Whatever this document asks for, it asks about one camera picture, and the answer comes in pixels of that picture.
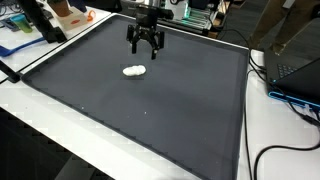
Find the person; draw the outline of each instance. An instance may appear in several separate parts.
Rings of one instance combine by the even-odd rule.
[[[320,0],[269,0],[248,39],[249,48],[258,49],[266,34],[285,18],[270,46],[270,50],[280,55],[288,43],[311,22],[313,9],[319,4]]]

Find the laptop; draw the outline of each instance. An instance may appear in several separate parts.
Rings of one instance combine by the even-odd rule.
[[[320,108],[320,59],[306,60],[290,55],[277,56],[272,51],[264,54],[267,81],[280,88],[292,104]],[[267,84],[271,98],[287,101],[276,88]]]

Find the white table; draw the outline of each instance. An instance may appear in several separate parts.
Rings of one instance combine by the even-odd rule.
[[[54,53],[41,58],[32,67]],[[261,52],[253,51],[252,55],[257,62],[262,62]],[[0,97],[3,109],[117,180],[198,179],[161,156],[22,82],[12,84],[6,81],[1,84]],[[258,151],[265,146],[281,144],[309,147],[319,139],[316,128],[300,120],[286,104],[268,98],[264,83],[253,73],[248,81],[247,109],[252,163]],[[249,179],[244,147],[242,135],[238,180]],[[275,150],[263,156],[259,165],[259,180],[319,180],[319,162],[320,150]]]
[[[66,31],[65,35],[68,40],[82,32],[83,30],[87,29],[88,27],[91,27],[93,24],[101,21],[102,19],[108,17],[111,13],[107,11],[102,11],[99,9],[88,7],[88,11],[86,12],[86,15],[90,10],[94,10],[96,12],[96,17],[92,22],[88,22],[88,24],[77,27],[75,29],[72,29],[70,31]],[[60,26],[60,24],[55,20],[50,20],[51,24],[56,27]],[[30,42],[32,40],[38,39],[42,37],[41,33],[33,27],[33,32],[26,34],[22,31],[18,32],[11,32],[8,28],[2,28],[0,29],[0,45],[12,49],[15,47],[18,47],[24,43]],[[42,57],[46,53],[50,52],[51,50],[61,46],[62,44],[59,43],[52,43],[48,44],[46,41],[37,43],[35,45],[32,45],[30,47],[24,48],[17,53],[2,58],[0,57],[0,60],[2,60],[6,65],[8,65],[11,69],[14,71],[19,71],[25,66],[29,65],[33,61],[37,60],[38,58]],[[0,71],[0,82],[7,78],[7,75]]]

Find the pants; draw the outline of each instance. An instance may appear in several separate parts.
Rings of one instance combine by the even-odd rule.
[[[249,37],[249,48],[257,49],[265,35],[283,18],[285,21],[270,49],[280,54],[286,45],[311,22],[313,8],[319,0],[296,0],[290,9],[283,8],[286,0],[269,0],[262,16]]]

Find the gray mat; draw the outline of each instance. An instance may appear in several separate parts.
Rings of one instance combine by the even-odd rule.
[[[131,54],[130,23],[112,17],[23,81],[200,178],[236,179],[247,50],[159,28],[165,48],[151,60],[144,41]],[[140,64],[145,75],[122,74]]]

